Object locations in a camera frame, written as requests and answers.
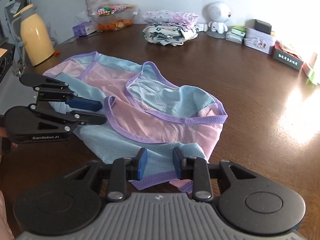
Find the circular black cover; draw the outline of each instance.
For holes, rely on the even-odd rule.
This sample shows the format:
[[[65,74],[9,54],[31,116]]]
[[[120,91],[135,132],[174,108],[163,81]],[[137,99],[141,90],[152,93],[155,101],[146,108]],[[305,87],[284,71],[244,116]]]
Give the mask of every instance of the circular black cover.
[[[81,180],[53,180],[24,192],[13,211],[23,231],[59,236],[90,224],[101,208],[99,196]]]
[[[240,231],[270,236],[296,229],[306,206],[295,191],[259,177],[234,180],[219,198],[218,209]]]

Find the purple tissue box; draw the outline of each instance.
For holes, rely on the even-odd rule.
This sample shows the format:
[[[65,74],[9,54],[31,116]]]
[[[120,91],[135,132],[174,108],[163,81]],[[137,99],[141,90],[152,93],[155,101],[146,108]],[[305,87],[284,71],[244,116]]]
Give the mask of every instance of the purple tissue box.
[[[90,21],[72,27],[75,36],[87,36],[97,30],[96,23]]]

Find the gray ribbed surface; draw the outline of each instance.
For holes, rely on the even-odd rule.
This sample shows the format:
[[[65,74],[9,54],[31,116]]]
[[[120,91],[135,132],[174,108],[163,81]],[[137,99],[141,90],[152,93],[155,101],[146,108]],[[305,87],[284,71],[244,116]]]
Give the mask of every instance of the gray ribbed surface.
[[[240,233],[218,217],[211,205],[190,200],[185,193],[133,193],[110,203],[87,228],[67,236],[22,233],[16,240],[263,240]],[[302,240],[297,232],[272,240]]]

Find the white and green floral cloth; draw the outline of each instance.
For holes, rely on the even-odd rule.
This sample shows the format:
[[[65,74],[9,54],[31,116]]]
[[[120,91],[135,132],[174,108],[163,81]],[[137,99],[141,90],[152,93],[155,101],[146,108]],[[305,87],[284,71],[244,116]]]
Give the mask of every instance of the white and green floral cloth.
[[[177,46],[198,37],[199,28],[195,26],[191,30],[186,30],[177,26],[150,24],[142,32],[144,38],[151,43]]]

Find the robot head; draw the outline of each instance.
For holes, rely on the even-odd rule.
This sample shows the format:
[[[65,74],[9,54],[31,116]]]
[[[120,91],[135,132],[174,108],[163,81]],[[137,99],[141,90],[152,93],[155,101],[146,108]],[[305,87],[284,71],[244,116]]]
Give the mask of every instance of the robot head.
[[[214,22],[224,23],[231,16],[231,9],[223,2],[213,2],[208,6],[208,13]]]

